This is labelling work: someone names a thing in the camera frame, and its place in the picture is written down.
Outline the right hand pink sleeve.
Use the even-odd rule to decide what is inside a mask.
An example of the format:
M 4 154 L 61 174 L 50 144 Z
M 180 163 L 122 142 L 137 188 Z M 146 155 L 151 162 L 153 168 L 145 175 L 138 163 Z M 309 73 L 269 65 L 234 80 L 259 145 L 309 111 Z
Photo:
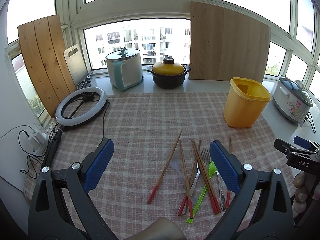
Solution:
M 303 213 L 306 210 L 306 200 L 308 198 L 309 191 L 305 184 L 306 175 L 305 172 L 301 171 L 293 180 L 293 185 L 296 187 L 292 204 L 293 218 L 296 218 L 300 213 Z

